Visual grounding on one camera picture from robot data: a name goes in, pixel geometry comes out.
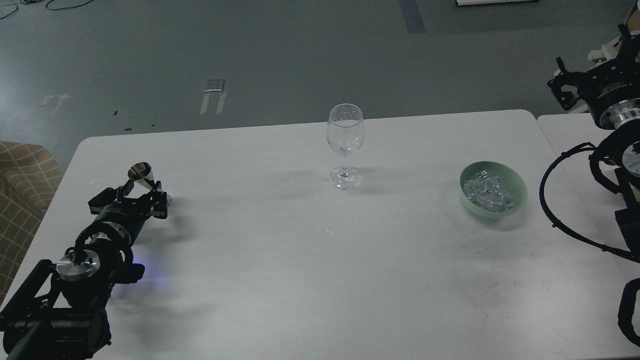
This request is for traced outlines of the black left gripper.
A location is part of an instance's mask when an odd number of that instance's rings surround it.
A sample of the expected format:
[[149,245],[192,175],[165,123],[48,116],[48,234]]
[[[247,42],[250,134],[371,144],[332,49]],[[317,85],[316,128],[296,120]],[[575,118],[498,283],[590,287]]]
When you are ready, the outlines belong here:
[[128,198],[134,189],[133,181],[119,187],[106,187],[87,202],[95,223],[109,224],[132,246],[146,221],[153,217],[165,220],[169,216],[169,194],[162,185],[154,184],[146,194]]

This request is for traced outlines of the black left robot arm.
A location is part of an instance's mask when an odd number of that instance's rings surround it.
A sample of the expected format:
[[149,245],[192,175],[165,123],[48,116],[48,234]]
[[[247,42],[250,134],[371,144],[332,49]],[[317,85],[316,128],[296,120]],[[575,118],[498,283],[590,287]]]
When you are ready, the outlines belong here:
[[133,245],[146,221],[166,219],[170,196],[160,181],[130,198],[135,182],[107,187],[87,205],[94,215],[57,261],[37,262],[1,310],[9,360],[89,360],[112,335],[106,305],[116,285],[135,284],[146,268]]

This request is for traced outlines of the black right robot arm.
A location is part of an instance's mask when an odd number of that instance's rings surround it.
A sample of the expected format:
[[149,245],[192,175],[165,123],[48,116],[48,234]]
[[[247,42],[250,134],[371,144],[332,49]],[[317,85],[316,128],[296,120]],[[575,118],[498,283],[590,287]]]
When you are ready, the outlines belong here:
[[[639,64],[635,55],[618,56],[588,71],[569,71],[556,59],[558,71],[547,82],[565,110],[583,100],[599,129],[610,134],[598,145],[583,142],[566,150],[542,176],[538,199],[551,225],[565,235],[622,259],[639,262]],[[614,212],[625,249],[591,240],[564,224],[548,206],[546,183],[553,170],[579,153],[589,153],[589,170],[595,182],[615,195],[624,207]]]

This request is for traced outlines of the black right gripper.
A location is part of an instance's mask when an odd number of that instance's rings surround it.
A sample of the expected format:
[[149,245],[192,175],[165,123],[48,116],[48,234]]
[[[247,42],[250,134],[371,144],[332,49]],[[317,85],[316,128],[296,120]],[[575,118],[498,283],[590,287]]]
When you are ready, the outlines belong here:
[[547,87],[563,110],[572,110],[584,100],[598,128],[620,128],[639,119],[637,55],[608,60],[587,73],[569,71],[560,56],[555,62],[558,70]]

